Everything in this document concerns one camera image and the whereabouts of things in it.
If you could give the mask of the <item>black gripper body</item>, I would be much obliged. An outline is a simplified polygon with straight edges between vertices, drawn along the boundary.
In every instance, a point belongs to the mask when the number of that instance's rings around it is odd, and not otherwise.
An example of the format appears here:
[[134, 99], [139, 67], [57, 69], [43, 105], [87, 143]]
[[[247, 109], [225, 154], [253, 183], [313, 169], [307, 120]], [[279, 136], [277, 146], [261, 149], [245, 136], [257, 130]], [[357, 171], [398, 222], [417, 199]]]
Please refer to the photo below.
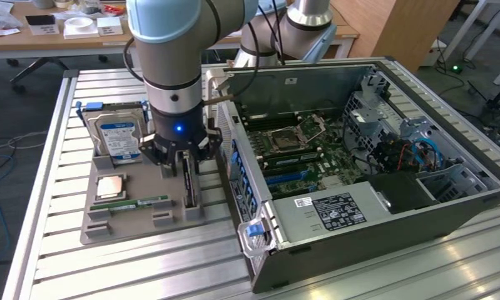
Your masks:
[[197, 147], [198, 153], [209, 153], [210, 146], [198, 145], [207, 137], [203, 125], [203, 106], [197, 105], [187, 112], [170, 114], [151, 107], [151, 120], [154, 123], [154, 146], [162, 152], [169, 152], [171, 143], [175, 149]]

